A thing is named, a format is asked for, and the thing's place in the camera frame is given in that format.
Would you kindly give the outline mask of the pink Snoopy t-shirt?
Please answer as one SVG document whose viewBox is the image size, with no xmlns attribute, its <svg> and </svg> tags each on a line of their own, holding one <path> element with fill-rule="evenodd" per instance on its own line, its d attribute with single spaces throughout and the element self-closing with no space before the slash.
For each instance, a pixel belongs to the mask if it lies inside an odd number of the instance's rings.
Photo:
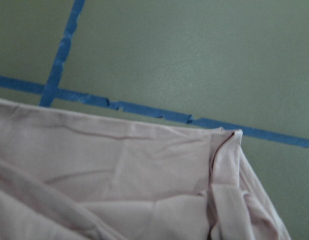
<svg viewBox="0 0 309 240">
<path fill-rule="evenodd" d="M 288 240 L 242 136 L 0 99 L 0 240 Z"/>
</svg>

